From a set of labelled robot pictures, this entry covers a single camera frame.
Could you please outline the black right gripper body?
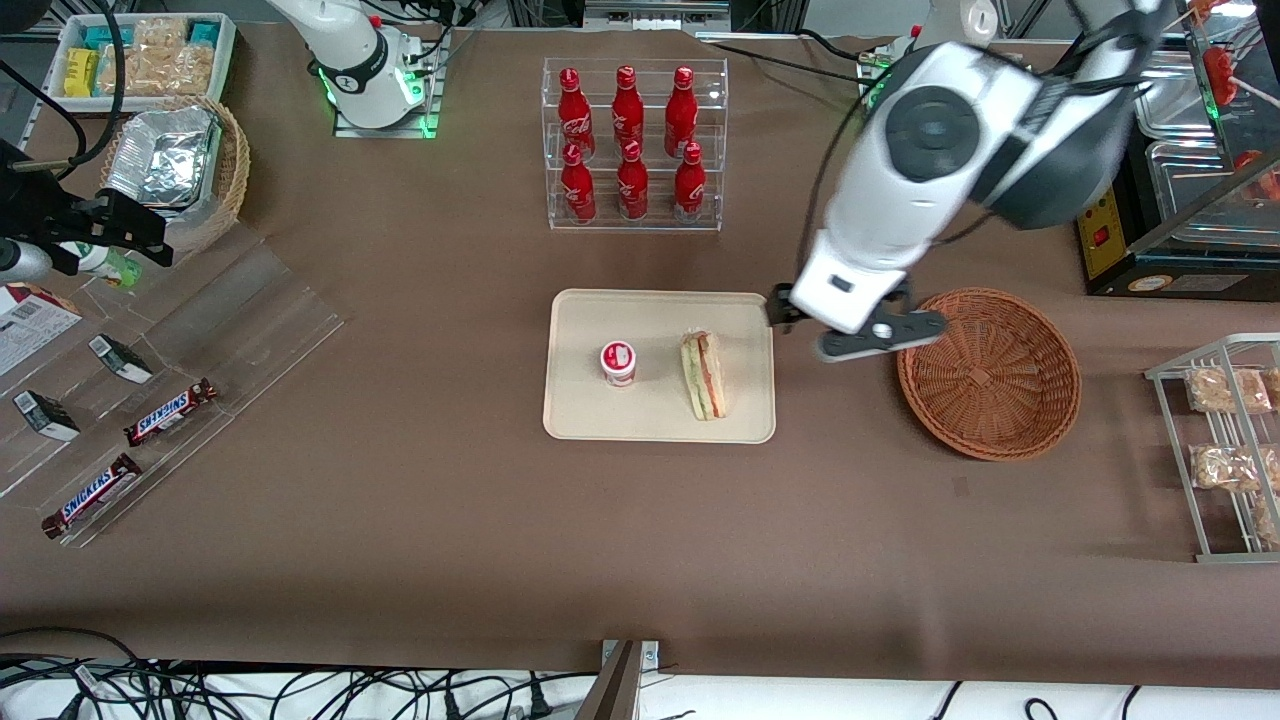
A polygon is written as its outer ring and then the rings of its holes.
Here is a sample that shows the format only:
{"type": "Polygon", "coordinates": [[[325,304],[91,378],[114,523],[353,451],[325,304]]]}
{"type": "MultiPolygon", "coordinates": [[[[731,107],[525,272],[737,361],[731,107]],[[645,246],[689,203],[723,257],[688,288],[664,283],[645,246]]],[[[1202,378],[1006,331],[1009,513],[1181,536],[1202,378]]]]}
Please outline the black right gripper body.
{"type": "Polygon", "coordinates": [[[47,170],[14,168],[28,159],[1,141],[1,274],[77,275],[81,256],[63,245],[93,242],[95,201],[68,193],[47,170]]]}

